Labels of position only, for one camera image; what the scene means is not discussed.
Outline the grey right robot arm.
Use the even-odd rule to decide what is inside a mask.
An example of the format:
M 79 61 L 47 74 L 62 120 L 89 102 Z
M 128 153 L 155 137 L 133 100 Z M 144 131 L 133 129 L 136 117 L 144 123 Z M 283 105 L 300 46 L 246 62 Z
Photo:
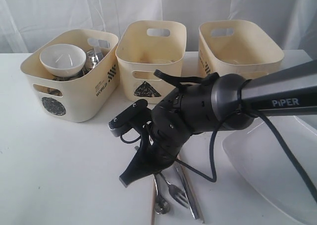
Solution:
M 193 135 L 245 129 L 256 117 L 317 112 L 316 61 L 256 79 L 218 73 L 175 77 L 159 70 L 154 74 L 173 90 L 153 109 L 138 100 L 109 124 L 116 135 L 130 129 L 140 134 L 140 147 L 119 177 L 124 186 L 170 167 Z

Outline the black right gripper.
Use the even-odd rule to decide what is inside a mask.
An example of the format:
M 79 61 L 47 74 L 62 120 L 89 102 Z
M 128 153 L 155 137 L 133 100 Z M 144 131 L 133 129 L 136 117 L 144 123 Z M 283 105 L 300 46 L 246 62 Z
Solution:
M 139 148 L 119 176 L 124 187 L 170 167 L 192 135 L 213 131 L 218 120 L 211 89 L 200 84 L 187 85 L 182 91 L 175 88 L 152 109 L 152 122 L 144 128 L 153 144 Z

